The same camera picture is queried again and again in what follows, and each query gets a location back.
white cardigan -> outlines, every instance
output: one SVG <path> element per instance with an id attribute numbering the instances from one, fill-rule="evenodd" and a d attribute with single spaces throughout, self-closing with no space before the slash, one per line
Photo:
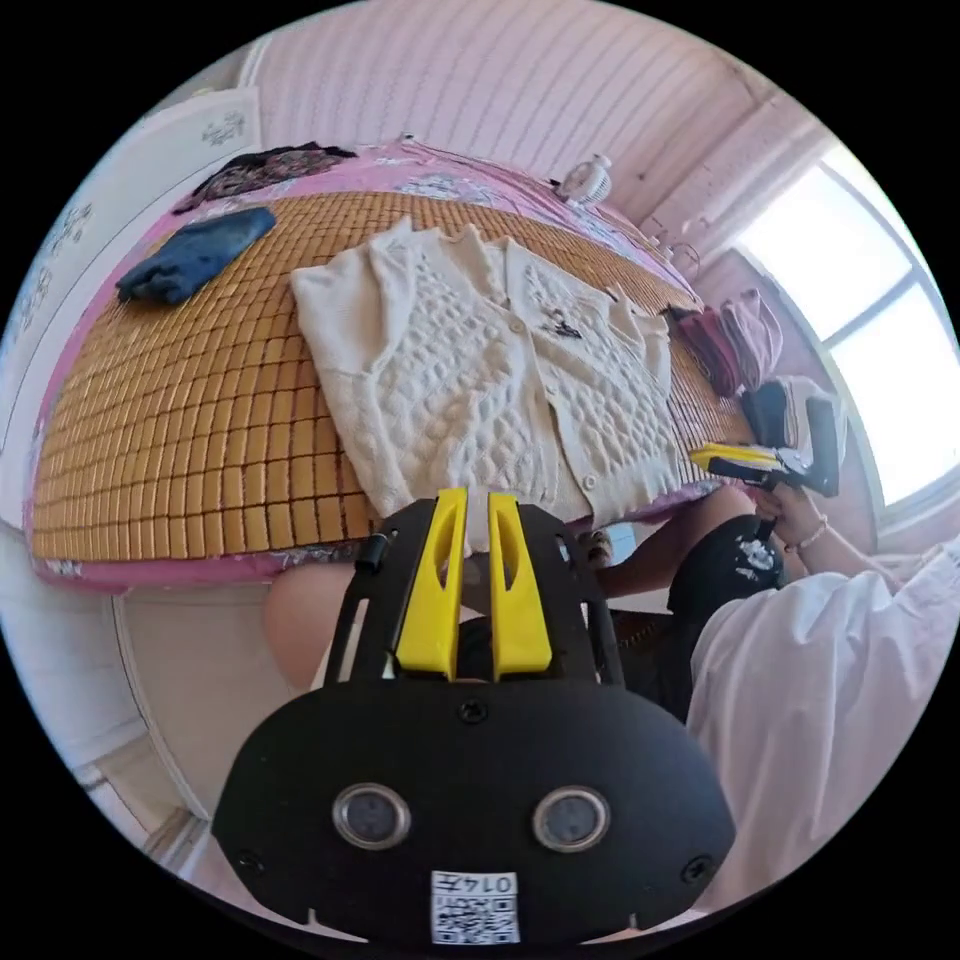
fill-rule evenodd
<path id="1" fill-rule="evenodd" d="M 294 270 L 291 285 L 344 450 L 381 516 L 466 487 L 477 501 L 504 491 L 601 526 L 680 486 L 667 327 L 622 289 L 614 300 L 510 238 L 415 232 L 409 218 Z M 468 537 L 486 549 L 476 512 Z"/>

person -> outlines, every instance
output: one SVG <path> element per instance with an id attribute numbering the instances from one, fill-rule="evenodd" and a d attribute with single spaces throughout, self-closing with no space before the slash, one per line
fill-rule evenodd
<path id="1" fill-rule="evenodd" d="M 804 490 L 755 497 L 722 487 L 597 571 L 610 599 L 669 588 L 675 622 L 638 692 L 685 722 L 737 826 L 688 919 L 782 879 L 843 827 L 907 742 L 960 622 L 960 537 L 894 566 L 848 543 Z M 766 519 L 805 576 L 756 539 Z M 271 587 L 267 640 L 297 689 L 322 669 L 351 576 L 299 567 Z"/>

window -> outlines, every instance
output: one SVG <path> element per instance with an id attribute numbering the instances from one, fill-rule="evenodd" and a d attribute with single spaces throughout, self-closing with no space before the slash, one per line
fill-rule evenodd
<path id="1" fill-rule="evenodd" d="M 862 423 L 884 507 L 960 475 L 960 348 L 916 242 L 853 154 L 828 152 L 738 246 L 832 360 Z"/>

woman's hand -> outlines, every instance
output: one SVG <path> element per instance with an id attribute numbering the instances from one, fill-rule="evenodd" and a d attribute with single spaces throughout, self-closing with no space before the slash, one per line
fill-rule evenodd
<path id="1" fill-rule="evenodd" d="M 757 516 L 761 520 L 776 520 L 774 533 L 788 547 L 808 540 L 820 529 L 824 516 L 802 487 L 780 483 L 772 493 L 756 490 L 755 494 Z"/>

qr code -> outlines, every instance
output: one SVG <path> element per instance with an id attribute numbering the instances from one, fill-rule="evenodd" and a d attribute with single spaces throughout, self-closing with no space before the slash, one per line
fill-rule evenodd
<path id="1" fill-rule="evenodd" d="M 519 943 L 515 874 L 434 873 L 434 943 Z"/>

